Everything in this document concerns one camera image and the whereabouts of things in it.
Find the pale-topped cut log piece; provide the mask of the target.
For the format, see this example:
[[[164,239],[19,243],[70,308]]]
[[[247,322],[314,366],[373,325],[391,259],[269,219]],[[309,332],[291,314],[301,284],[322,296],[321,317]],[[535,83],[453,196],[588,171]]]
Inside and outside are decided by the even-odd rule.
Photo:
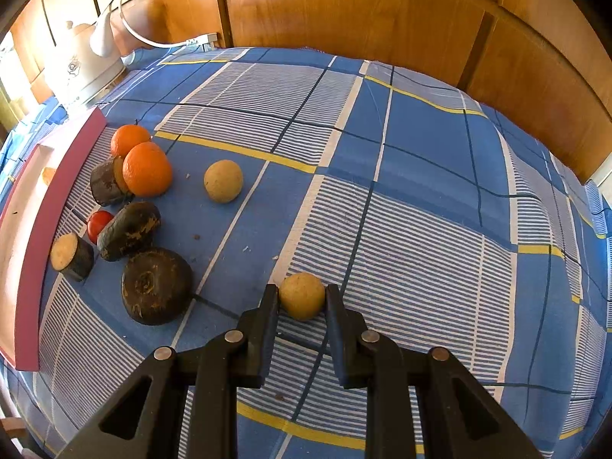
[[[56,272],[81,282],[92,270],[93,247],[77,233],[62,234],[52,244],[50,261]]]

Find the small red tomato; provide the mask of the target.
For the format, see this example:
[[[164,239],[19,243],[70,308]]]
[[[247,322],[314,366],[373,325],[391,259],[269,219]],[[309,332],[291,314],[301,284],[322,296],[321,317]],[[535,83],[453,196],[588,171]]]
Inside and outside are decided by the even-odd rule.
[[[111,212],[104,209],[94,212],[87,221],[87,236],[92,244],[98,243],[99,234],[114,219]]]

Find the yellow apple-like fruit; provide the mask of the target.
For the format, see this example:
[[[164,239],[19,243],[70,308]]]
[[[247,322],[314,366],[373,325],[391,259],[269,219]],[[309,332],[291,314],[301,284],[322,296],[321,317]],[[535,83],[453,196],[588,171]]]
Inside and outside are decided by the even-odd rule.
[[[56,169],[53,167],[45,167],[44,170],[41,171],[41,180],[48,187],[56,173]]]

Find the dark round fruit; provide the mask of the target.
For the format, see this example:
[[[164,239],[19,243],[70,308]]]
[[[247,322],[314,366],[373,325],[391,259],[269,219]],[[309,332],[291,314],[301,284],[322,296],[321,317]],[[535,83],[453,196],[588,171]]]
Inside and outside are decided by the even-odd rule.
[[[174,251],[151,247],[129,258],[121,276],[121,298],[131,319],[160,326],[181,315],[193,294],[189,263]]]

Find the small tan round fruit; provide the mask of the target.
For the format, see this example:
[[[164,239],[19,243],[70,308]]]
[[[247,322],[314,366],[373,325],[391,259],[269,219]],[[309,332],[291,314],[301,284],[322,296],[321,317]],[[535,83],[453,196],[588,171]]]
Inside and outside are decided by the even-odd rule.
[[[231,160],[211,164],[204,173],[205,191],[214,202],[232,202],[243,189],[244,177],[241,167]]]
[[[283,309],[291,318],[308,321],[319,314],[325,304],[325,286],[315,275],[298,272],[283,280],[279,297]]]

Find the orange with stem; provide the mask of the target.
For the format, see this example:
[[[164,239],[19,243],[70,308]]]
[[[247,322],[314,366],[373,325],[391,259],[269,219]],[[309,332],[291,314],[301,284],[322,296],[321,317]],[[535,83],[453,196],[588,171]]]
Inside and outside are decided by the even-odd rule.
[[[150,141],[150,133],[145,127],[137,124],[125,124],[114,132],[110,142],[110,152],[113,156],[123,158],[135,146]]]

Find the large orange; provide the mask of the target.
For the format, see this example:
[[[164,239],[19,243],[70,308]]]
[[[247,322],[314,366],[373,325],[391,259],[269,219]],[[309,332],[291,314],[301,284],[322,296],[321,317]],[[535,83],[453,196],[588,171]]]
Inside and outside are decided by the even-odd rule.
[[[166,153],[150,141],[140,143],[129,151],[122,164],[122,177],[132,194],[153,198],[169,189],[173,172]]]

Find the white ceramic electric kettle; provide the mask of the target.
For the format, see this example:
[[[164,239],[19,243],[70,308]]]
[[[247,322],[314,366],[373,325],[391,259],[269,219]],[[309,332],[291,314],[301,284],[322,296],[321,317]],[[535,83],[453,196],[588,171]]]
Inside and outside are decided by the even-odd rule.
[[[67,110],[94,99],[124,71],[114,42],[107,6],[93,24],[66,21],[57,44],[45,59],[45,80]]]

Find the dark cut log piece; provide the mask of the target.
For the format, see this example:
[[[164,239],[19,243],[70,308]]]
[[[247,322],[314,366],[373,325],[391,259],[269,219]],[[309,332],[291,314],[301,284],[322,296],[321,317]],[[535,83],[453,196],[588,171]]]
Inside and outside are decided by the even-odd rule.
[[[95,166],[90,173],[90,191],[93,200],[101,206],[121,203],[132,197],[122,176],[124,158],[114,155],[112,159]]]

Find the pink-rimmed white tray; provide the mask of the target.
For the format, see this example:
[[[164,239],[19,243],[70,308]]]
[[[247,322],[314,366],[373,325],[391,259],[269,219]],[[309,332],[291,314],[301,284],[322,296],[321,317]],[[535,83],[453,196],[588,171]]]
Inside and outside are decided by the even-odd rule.
[[[36,371],[42,287],[68,194],[107,121],[98,107],[70,117],[33,148],[1,215],[1,355]],[[56,169],[47,187],[45,167]]]

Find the dark oblong fruit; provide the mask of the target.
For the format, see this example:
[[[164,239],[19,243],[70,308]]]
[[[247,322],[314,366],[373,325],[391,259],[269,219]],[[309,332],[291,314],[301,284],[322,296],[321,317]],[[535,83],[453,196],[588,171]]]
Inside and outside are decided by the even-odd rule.
[[[107,261],[143,250],[153,243],[153,234],[161,227],[160,210],[151,202],[125,205],[98,236],[99,254]]]

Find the blue plaid tablecloth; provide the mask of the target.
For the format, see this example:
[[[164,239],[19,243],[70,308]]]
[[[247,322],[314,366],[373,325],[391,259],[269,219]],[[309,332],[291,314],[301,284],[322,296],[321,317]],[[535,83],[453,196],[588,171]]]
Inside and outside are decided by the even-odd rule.
[[[611,407],[611,202],[505,116],[406,68],[265,48],[141,60],[99,107],[59,232],[84,232],[91,170],[137,123],[173,169],[156,243],[189,263],[195,296],[143,326],[124,262],[46,272],[39,368],[1,368],[45,452],[156,348],[204,345],[297,272],[398,345],[448,348],[545,457],[586,448]],[[229,203],[203,183],[221,160],[244,177]]]

